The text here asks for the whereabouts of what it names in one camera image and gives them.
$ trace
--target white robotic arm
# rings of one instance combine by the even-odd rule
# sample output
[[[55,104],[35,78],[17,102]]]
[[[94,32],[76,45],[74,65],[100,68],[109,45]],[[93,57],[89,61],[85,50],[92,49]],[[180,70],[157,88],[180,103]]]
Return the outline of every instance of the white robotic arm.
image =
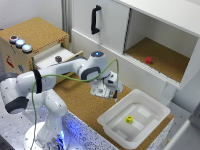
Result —
[[[33,83],[37,80],[34,88],[36,108],[44,105],[49,111],[45,124],[37,134],[37,145],[45,149],[48,143],[50,143],[49,141],[56,139],[56,136],[62,131],[62,116],[66,113],[67,106],[52,90],[56,83],[56,76],[41,77],[74,72],[81,80],[89,80],[99,75],[107,65],[107,59],[102,52],[93,52],[88,60],[82,57],[76,57],[74,60],[68,62],[56,64],[38,71],[30,71],[21,75],[7,73],[0,77],[0,88],[5,108],[8,113],[12,114],[22,112],[26,109],[32,110],[31,92]],[[123,90],[120,81],[117,87],[117,74],[109,69],[97,79],[90,82],[90,93],[104,98],[111,98],[114,92],[114,97],[116,98],[116,89],[118,89],[118,93]]]

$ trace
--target cardboard box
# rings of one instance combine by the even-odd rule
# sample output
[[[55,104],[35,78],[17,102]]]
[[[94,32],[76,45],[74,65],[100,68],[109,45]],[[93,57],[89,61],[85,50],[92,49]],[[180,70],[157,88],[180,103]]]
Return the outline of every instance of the cardboard box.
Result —
[[[10,44],[10,36],[16,35],[33,48],[25,54]],[[0,31],[0,51],[6,72],[24,73],[34,68],[34,56],[61,44],[69,49],[69,35],[45,20],[36,17]]]

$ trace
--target cable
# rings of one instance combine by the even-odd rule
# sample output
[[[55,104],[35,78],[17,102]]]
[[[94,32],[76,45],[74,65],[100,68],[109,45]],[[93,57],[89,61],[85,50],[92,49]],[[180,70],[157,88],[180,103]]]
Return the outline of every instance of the cable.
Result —
[[[42,76],[42,78],[44,77],[49,77],[49,76],[57,76],[57,77],[63,77],[63,78],[66,78],[66,79],[70,79],[70,80],[73,80],[73,81],[79,81],[79,82],[90,82],[90,81],[93,81],[95,79],[97,79],[98,77],[100,77],[114,62],[117,62],[117,90],[118,91],[118,83],[119,83],[119,63],[118,63],[118,60],[117,59],[114,59],[113,61],[111,61],[108,66],[100,73],[98,74],[96,77],[92,78],[92,79],[89,79],[89,80],[79,80],[79,79],[74,79],[74,78],[70,78],[68,76],[64,76],[64,75],[57,75],[57,74],[51,74],[51,75],[45,75],[45,76]],[[35,102],[34,102],[34,99],[33,99],[33,90],[35,88],[35,84],[36,84],[36,81],[33,83],[33,86],[32,86],[32,93],[31,93],[31,97],[32,97],[32,104],[33,104],[33,108],[34,108],[34,112],[35,112],[35,128],[34,128],[34,137],[33,137],[33,142],[32,142],[32,145],[31,145],[31,148],[30,150],[32,150],[33,148],[33,144],[34,144],[34,141],[35,141],[35,132],[36,132],[36,124],[37,124],[37,112],[36,112],[36,108],[35,108]]]

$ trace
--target red block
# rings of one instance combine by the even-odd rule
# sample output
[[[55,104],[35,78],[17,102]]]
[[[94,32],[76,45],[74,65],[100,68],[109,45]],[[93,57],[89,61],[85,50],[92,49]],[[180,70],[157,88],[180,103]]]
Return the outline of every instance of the red block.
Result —
[[[151,60],[152,60],[152,57],[147,57],[145,63],[146,64],[151,64]]]

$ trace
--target drawer handle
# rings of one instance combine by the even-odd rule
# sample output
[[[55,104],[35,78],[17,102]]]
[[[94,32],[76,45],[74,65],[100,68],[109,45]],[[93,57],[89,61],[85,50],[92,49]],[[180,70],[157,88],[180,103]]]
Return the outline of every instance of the drawer handle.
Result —
[[[92,10],[92,25],[91,25],[91,30],[92,30],[92,34],[96,34],[98,32],[100,32],[99,29],[96,28],[96,12],[101,10],[101,7],[96,5],[96,8],[94,8]]]

